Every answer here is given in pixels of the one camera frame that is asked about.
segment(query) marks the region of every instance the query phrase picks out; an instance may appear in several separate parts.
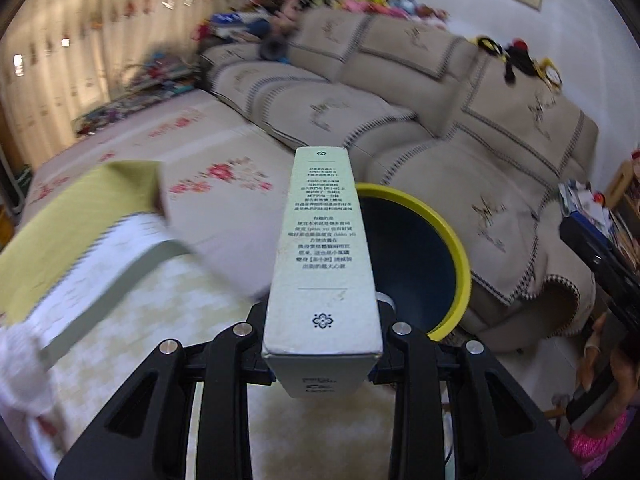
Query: beige sofa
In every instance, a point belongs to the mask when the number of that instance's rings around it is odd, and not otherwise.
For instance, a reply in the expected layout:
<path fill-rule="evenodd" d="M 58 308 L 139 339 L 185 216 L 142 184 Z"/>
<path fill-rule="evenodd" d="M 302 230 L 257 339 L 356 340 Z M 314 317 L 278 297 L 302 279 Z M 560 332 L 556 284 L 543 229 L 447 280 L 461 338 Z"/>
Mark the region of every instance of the beige sofa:
<path fill-rule="evenodd" d="M 539 78 L 420 23 L 304 15 L 290 64 L 253 44 L 202 56 L 209 91 L 286 145 L 344 146 L 357 180 L 408 192 L 452 225 L 472 264 L 462 326 L 494 351 L 579 330 L 588 268 L 560 241 L 556 185 L 584 181 L 596 124 Z"/>

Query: white wall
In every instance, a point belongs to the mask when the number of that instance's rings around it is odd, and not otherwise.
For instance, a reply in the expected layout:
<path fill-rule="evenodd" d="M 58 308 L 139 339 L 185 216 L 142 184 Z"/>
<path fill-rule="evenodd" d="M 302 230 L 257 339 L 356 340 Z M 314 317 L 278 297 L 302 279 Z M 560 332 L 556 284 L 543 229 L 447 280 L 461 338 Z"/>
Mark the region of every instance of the white wall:
<path fill-rule="evenodd" d="M 523 38 L 531 55 L 549 57 L 564 94 L 600 127 L 593 183 L 604 188 L 640 142 L 640 48 L 609 0 L 418 0 L 451 14 L 449 28 L 501 44 Z"/>

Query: trash bin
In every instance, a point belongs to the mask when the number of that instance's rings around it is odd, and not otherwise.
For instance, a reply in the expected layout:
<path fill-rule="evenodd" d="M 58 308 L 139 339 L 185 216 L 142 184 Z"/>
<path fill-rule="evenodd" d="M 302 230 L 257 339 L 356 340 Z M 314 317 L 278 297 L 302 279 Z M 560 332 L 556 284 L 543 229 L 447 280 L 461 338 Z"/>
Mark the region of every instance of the trash bin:
<path fill-rule="evenodd" d="M 471 295 L 462 243 L 417 198 L 377 184 L 356 189 L 376 290 L 393 300 L 398 320 L 440 341 L 460 322 Z"/>

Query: beige curtain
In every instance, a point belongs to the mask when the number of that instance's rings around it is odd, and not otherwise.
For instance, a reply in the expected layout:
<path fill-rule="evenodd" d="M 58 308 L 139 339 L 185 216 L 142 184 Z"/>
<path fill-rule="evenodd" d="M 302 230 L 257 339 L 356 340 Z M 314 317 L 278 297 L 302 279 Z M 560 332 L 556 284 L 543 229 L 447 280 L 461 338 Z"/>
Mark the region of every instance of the beige curtain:
<path fill-rule="evenodd" d="M 26 0 L 0 41 L 0 99 L 35 168 L 76 141 L 72 121 L 116 98 L 160 46 L 192 54 L 190 35 L 239 0 Z"/>

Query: yellow bin rim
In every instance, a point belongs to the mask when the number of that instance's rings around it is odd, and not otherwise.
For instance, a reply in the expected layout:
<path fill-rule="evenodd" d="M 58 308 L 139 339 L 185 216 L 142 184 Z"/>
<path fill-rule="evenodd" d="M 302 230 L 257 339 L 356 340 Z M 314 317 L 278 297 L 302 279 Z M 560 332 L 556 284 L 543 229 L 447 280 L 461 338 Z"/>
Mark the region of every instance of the yellow bin rim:
<path fill-rule="evenodd" d="M 373 197 L 389 200 L 420 215 L 436 230 L 447 246 L 447 249 L 449 249 L 453 266 L 456 269 L 456 293 L 447 315 L 436 328 L 428 333 L 431 340 L 441 341 L 458 325 L 471 297 L 471 266 L 469 265 L 469 260 L 466 257 L 462 242 L 460 242 L 456 232 L 445 222 L 442 216 L 424 202 L 408 193 L 393 187 L 380 186 L 380 184 L 364 183 L 356 184 L 356 190 L 358 191 L 358 197 Z"/>

